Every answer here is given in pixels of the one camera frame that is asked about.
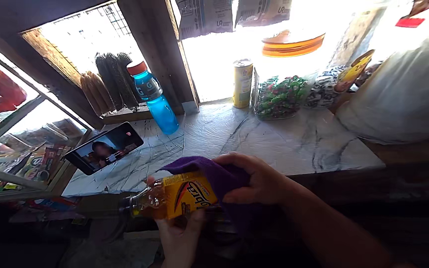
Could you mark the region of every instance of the marble countertop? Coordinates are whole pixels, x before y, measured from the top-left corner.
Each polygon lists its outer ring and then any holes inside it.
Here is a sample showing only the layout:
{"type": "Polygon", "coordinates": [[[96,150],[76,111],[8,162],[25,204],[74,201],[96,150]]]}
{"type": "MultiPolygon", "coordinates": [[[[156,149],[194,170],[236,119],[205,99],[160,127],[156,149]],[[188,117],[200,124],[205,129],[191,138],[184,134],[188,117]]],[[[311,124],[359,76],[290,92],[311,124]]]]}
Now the marble countertop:
{"type": "Polygon", "coordinates": [[[138,192],[148,175],[169,175],[155,172],[179,157],[214,158],[230,151],[255,155],[286,175],[385,165],[329,110],[301,109],[293,118],[261,121],[248,108],[219,103],[202,105],[199,113],[178,121],[180,128],[171,135],[163,134],[153,119],[131,122],[144,144],[90,176],[77,170],[63,196],[138,192]]]}

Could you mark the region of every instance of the hand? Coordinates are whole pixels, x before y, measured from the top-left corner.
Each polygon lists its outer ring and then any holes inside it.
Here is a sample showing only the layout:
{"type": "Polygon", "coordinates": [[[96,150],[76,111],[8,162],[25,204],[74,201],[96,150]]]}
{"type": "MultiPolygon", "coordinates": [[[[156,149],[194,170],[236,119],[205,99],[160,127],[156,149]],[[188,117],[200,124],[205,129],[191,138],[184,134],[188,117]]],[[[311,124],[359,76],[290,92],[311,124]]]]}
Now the hand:
{"type": "MultiPolygon", "coordinates": [[[[153,177],[148,177],[151,184],[153,177]]],[[[203,209],[193,212],[188,220],[185,230],[174,226],[175,219],[156,219],[165,254],[164,268],[189,268],[193,264],[198,238],[203,223],[205,211],[203,209]]]]}
{"type": "Polygon", "coordinates": [[[233,164],[251,175],[249,186],[234,189],[223,197],[224,203],[235,204],[280,204],[292,195],[296,182],[277,172],[260,158],[230,152],[213,159],[219,165],[233,164]]]}

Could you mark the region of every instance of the counter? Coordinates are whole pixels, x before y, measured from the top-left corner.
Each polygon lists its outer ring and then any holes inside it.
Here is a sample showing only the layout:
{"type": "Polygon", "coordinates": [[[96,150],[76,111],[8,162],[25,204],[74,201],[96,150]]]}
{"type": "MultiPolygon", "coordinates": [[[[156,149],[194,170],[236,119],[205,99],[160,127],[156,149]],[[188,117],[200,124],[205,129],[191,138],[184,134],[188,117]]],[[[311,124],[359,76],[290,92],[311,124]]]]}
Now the counter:
{"type": "MultiPolygon", "coordinates": [[[[285,175],[381,168],[385,164],[328,110],[301,109],[290,119],[260,121],[231,103],[206,104],[178,117],[180,128],[164,135],[153,119],[131,122],[144,144],[93,175],[80,170],[64,197],[137,192],[148,175],[182,156],[214,158],[230,151],[255,155],[285,175]]],[[[106,125],[110,130],[116,125],[106,125]]]]}

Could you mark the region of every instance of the video call on phone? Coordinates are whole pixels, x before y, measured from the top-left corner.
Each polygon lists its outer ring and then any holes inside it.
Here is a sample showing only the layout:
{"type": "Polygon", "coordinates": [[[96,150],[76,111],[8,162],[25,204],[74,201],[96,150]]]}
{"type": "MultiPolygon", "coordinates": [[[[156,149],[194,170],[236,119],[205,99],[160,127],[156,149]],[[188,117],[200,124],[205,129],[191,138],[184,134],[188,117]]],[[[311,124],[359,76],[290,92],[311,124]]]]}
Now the video call on phone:
{"type": "Polygon", "coordinates": [[[70,151],[66,158],[85,174],[93,174],[142,144],[141,137],[126,122],[70,151]]]}

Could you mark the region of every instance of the display case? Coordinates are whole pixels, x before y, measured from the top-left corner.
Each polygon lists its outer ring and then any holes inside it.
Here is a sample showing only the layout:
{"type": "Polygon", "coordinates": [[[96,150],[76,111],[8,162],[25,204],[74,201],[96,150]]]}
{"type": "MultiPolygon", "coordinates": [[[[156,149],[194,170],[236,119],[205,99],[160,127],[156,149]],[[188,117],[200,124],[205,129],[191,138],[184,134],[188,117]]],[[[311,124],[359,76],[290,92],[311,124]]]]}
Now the display case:
{"type": "Polygon", "coordinates": [[[92,128],[0,54],[0,202],[60,196],[92,128]]]}

